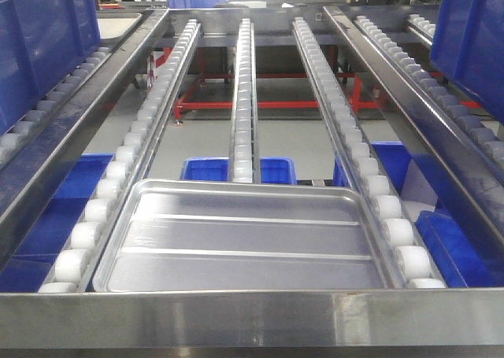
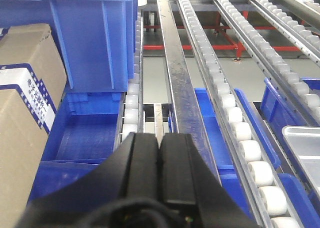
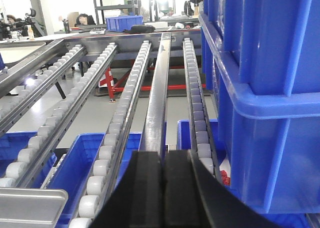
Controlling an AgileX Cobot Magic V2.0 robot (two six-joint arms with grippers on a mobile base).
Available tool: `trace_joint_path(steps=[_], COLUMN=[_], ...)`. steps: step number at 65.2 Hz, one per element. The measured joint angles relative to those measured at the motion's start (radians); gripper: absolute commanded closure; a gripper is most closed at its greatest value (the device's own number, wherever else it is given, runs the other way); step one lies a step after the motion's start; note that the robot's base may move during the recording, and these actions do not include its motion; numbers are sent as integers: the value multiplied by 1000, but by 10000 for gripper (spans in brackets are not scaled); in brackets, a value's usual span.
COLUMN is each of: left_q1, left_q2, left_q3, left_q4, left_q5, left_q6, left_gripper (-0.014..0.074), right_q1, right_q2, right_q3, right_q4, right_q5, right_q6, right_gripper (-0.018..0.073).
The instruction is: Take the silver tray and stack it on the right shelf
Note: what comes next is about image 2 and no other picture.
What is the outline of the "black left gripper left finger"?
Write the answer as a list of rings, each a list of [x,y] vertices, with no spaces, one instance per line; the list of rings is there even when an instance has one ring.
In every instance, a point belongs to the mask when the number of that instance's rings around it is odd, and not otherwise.
[[[158,143],[130,134],[104,162],[75,182],[34,199],[18,227],[125,227],[160,221]]]

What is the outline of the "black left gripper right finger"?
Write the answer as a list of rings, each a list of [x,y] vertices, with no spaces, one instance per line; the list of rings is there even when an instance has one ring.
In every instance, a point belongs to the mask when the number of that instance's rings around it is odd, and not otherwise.
[[[189,134],[166,134],[159,155],[161,199],[178,212],[185,227],[258,226],[215,178]]]

